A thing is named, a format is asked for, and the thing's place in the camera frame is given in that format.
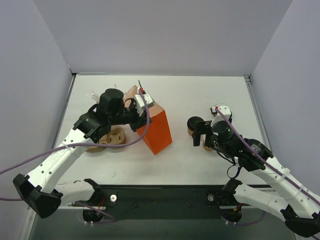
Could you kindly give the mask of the brown pulp cup carrier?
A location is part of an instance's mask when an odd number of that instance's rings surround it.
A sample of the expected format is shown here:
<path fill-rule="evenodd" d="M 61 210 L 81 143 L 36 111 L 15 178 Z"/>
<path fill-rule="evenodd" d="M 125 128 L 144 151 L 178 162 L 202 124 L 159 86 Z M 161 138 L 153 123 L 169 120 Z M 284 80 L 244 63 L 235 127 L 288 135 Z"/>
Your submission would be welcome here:
<path fill-rule="evenodd" d="M 121 145 L 126 143 L 125 131 L 121 126 L 112 126 L 109 133 L 102 136 L 98 141 L 101 145 Z M 91 146 L 86 150 L 87 153 L 98 153 L 103 151 L 105 148 L 101 146 Z"/>

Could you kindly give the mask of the orange paper bag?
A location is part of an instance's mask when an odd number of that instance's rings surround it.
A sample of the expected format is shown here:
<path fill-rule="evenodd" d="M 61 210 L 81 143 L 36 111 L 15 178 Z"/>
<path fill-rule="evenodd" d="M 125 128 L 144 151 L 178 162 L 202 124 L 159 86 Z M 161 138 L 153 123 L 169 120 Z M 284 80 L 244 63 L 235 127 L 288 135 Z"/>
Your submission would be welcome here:
<path fill-rule="evenodd" d="M 149 114 L 151 122 L 143 140 L 156 155 L 168 147 L 173 140 L 165 109 L 155 102 L 149 108 Z"/>

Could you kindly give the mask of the brown paper coffee cup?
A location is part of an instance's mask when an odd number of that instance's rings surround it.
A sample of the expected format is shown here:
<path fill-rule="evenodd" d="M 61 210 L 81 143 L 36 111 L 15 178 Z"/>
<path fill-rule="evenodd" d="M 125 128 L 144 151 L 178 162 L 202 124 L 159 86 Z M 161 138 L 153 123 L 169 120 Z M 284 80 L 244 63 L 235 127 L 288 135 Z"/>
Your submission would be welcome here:
<path fill-rule="evenodd" d="M 192 136 L 193 135 L 193 133 L 194 133 L 194 129 L 193 128 L 188 128 L 188 130 L 187 130 L 187 133 L 190 135 L 190 136 Z"/>

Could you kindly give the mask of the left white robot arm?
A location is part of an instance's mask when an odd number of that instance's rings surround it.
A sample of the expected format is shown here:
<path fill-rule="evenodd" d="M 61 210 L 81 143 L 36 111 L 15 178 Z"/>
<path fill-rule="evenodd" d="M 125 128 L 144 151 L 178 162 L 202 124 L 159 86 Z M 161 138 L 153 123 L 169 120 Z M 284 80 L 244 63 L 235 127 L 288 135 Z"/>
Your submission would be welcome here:
<path fill-rule="evenodd" d="M 89 147 L 100 146 L 99 140 L 110 133 L 113 126 L 129 125 L 134 132 L 149 127 L 150 108 L 154 105 L 151 95 L 140 87 L 129 100 L 130 105 L 126 107 L 121 90 L 107 89 L 43 162 L 27 174 L 15 176 L 13 185 L 18 195 L 40 218 L 51 216 L 61 204 L 86 201 L 95 206 L 100 203 L 100 186 L 93 180 L 75 180 L 63 185 L 58 182 Z"/>

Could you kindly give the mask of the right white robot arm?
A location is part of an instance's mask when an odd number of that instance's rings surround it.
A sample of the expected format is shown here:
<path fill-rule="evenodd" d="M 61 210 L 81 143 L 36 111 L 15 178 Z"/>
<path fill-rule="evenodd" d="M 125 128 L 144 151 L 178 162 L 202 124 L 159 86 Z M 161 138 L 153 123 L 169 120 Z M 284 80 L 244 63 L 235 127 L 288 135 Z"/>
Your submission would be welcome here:
<path fill-rule="evenodd" d="M 265 181 L 277 195 L 250 187 L 235 176 L 224 185 L 221 197 L 227 204 L 237 201 L 279 218 L 295 234 L 309 238 L 320 232 L 320 197 L 295 179 L 263 143 L 244 138 L 229 120 L 205 121 L 194 116 L 187 121 L 193 145 L 204 145 L 222 154 L 239 170 Z"/>

